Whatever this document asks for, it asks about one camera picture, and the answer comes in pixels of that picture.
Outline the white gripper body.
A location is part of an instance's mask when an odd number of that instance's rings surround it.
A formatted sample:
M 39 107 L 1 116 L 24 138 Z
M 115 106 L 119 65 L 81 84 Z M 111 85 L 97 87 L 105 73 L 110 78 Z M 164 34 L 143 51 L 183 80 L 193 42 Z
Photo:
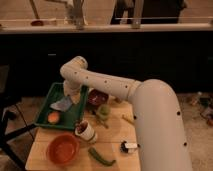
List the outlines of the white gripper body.
M 74 104 L 80 102 L 80 90 L 81 87 L 79 85 L 72 87 L 67 80 L 63 82 L 64 95 L 68 96 Z

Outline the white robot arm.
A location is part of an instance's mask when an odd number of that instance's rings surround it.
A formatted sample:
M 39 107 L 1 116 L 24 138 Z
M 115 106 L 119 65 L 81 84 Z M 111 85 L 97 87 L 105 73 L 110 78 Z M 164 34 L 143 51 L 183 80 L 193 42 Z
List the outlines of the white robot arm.
M 193 171 L 180 105 L 167 83 L 100 74 L 87 67 L 81 56 L 62 65 L 68 91 L 75 94 L 85 85 L 132 105 L 141 171 Z

